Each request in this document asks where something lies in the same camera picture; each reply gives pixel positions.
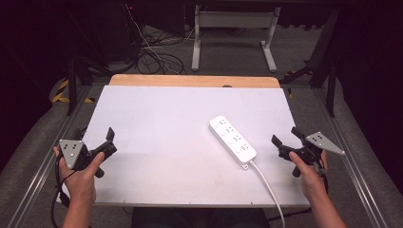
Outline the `person's left hand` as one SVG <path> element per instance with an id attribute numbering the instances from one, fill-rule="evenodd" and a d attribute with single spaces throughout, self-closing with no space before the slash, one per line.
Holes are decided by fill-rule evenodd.
<path id="1" fill-rule="evenodd" d="M 95 173 L 104 158 L 105 153 L 100 152 L 86 169 L 76 172 L 67 168 L 64 158 L 58 161 L 59 176 L 66 179 L 65 186 L 69 192 L 70 206 L 86 205 L 92 207 L 96 200 Z"/>

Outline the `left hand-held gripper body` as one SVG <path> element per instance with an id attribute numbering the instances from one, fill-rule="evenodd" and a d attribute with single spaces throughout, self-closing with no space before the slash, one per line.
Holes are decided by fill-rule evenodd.
<path id="1" fill-rule="evenodd" d="M 117 151 L 112 140 L 106 140 L 93 150 L 88 150 L 83 141 L 60 140 L 59 148 L 65 158 L 67 167 L 74 171 L 86 169 L 100 152 L 105 154 L 104 160 L 107 160 Z"/>

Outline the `white metal desk frame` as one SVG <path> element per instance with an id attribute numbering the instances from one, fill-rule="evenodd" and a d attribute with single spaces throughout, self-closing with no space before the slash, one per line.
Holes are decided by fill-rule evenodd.
<path id="1" fill-rule="evenodd" d="M 246 28 L 268 29 L 265 40 L 260 42 L 267 66 L 271 72 L 276 72 L 277 66 L 271 52 L 271 42 L 276 30 L 281 8 L 269 12 L 246 11 L 207 11 L 201 10 L 201 5 L 195 7 L 194 45 L 191 69 L 198 71 L 201 58 L 200 28 Z"/>

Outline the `metal floor rail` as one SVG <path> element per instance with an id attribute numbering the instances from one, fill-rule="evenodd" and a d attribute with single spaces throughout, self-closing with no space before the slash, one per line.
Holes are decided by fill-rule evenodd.
<path id="1" fill-rule="evenodd" d="M 55 104 L 31 129 L 11 157 L 0 182 L 6 189 L 3 205 L 3 228 L 22 228 L 41 191 L 45 189 L 44 221 L 48 221 L 49 205 L 54 194 L 53 146 L 67 137 L 80 121 L 78 114 L 91 91 L 83 85 L 77 91 L 78 104 L 68 115 L 68 104 Z"/>
<path id="2" fill-rule="evenodd" d="M 320 89 L 314 88 L 313 93 L 322 109 L 323 115 L 325 116 L 328 124 L 330 125 L 333 134 L 336 138 L 336 144 L 345 151 L 342 155 L 343 162 L 347 167 L 350 178 L 355 186 L 355 190 L 363 204 L 363 207 L 371 221 L 374 228 L 389 228 L 387 222 L 385 221 L 382 213 L 380 212 L 377 203 L 374 200 L 374 196 L 365 181 L 360 169 L 355 162 L 354 157 L 350 154 L 351 150 L 346 143 L 344 137 L 341 134 L 340 128 L 334 118 L 331 117 L 326 106 L 325 95 Z"/>

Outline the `white table board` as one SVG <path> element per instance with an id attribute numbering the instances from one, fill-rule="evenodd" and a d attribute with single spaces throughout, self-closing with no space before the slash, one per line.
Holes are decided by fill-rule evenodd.
<path id="1" fill-rule="evenodd" d="M 210 131 L 224 116 L 256 149 L 244 170 Z M 305 206 L 294 166 L 278 156 L 273 135 L 298 147 L 279 88 L 104 87 L 84 136 L 93 149 L 111 127 L 116 153 L 95 181 L 99 205 Z"/>

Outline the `black metal stand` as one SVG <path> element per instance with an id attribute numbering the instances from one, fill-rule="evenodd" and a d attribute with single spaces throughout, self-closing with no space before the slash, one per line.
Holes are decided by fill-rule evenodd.
<path id="1" fill-rule="evenodd" d="M 330 44 L 332 41 L 336 20 L 339 10 L 333 9 L 327 19 L 322 32 L 319 35 L 317 44 L 311 54 L 310 59 L 306 62 L 306 66 L 296 72 L 289 72 L 279 83 L 287 85 L 295 79 L 313 73 L 309 82 L 311 88 L 319 88 L 324 82 L 327 82 L 326 109 L 329 115 L 333 118 L 334 113 L 334 98 L 336 92 L 336 67 L 333 63 L 330 54 Z"/>

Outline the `white power strip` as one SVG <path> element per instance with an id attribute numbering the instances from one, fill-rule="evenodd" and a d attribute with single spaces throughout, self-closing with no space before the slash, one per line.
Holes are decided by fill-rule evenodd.
<path id="1" fill-rule="evenodd" d="M 217 116 L 210 120 L 208 127 L 236 163 L 244 170 L 247 170 L 250 161 L 257 156 L 257 151 L 239 133 L 237 128 L 224 116 Z"/>

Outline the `black tripod stand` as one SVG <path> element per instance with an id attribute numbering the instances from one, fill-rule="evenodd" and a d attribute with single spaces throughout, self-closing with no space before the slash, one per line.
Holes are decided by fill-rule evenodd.
<path id="1" fill-rule="evenodd" d="M 78 105 L 77 81 L 80 81 L 83 86 L 91 86 L 96 75 L 111 77 L 114 73 L 85 56 L 76 56 L 70 60 L 67 68 L 68 115 L 71 115 Z"/>

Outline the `yellow black hazard tape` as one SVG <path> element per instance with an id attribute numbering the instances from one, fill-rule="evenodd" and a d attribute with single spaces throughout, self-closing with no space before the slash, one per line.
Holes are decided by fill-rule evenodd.
<path id="1" fill-rule="evenodd" d="M 61 102 L 61 103 L 69 103 L 69 98 L 68 97 L 64 97 L 63 93 L 66 90 L 67 86 L 68 86 L 68 79 L 65 79 L 59 86 L 55 96 L 51 99 L 51 101 L 53 103 L 57 103 L 57 102 Z M 85 99 L 85 103 L 88 104 L 93 104 L 95 103 L 95 98 L 86 98 Z"/>

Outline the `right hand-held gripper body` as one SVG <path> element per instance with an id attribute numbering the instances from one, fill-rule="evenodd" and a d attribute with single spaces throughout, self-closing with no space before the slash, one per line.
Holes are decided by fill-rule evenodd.
<path id="1" fill-rule="evenodd" d="M 336 153 L 340 156 L 345 155 L 344 150 L 335 145 L 321 132 L 305 136 L 304 140 L 300 140 L 302 143 L 301 148 L 293 148 L 282 144 L 282 147 L 278 148 L 278 155 L 289 161 L 289 153 L 295 152 L 307 165 L 313 165 L 320 175 L 326 174 L 326 168 L 321 157 L 323 151 Z"/>

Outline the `person's right hand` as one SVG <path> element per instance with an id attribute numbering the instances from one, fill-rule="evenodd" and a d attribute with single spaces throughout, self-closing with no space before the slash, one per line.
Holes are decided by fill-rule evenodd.
<path id="1" fill-rule="evenodd" d="M 315 168 L 307 165 L 295 152 L 290 152 L 289 157 L 300 171 L 302 192 L 307 200 L 312 202 L 326 197 L 324 181 Z"/>

